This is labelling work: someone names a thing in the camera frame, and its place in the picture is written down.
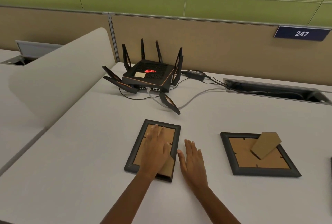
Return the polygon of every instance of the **red router logo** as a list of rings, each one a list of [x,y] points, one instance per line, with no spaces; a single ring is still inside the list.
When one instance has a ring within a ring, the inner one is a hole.
[[[145,70],[144,73],[156,73],[156,71],[155,71],[155,70],[148,69],[148,70]]]

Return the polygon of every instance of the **power adapter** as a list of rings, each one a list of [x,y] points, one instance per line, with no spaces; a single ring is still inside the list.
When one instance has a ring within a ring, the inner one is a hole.
[[[200,80],[200,81],[203,81],[204,78],[206,77],[205,73],[193,71],[193,70],[187,70],[187,71],[182,70],[181,73],[184,74],[188,78]]]

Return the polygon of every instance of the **left hand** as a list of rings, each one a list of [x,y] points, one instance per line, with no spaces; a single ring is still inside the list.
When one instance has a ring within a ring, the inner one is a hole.
[[[151,180],[155,178],[170,155],[170,145],[165,142],[164,127],[161,128],[159,135],[158,130],[159,126],[156,124],[146,136],[141,165],[137,173],[147,176]]]

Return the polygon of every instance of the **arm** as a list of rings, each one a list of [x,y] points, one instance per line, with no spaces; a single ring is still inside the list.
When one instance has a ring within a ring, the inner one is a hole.
[[[185,146],[187,163],[182,151],[178,150],[181,172],[212,223],[240,224],[209,188],[201,150],[197,150],[195,143],[187,139]]]
[[[139,171],[101,224],[131,224],[139,206],[157,172],[163,167],[170,145],[165,143],[163,128],[158,135],[159,126],[152,127],[144,143],[144,152]]]

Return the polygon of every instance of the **right hand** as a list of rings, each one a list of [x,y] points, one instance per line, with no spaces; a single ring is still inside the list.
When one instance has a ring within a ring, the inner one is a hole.
[[[206,176],[204,160],[201,150],[197,150],[195,142],[185,139],[187,162],[181,150],[178,150],[180,167],[182,175],[187,184],[193,191],[198,193],[201,190],[209,188],[208,178]]]

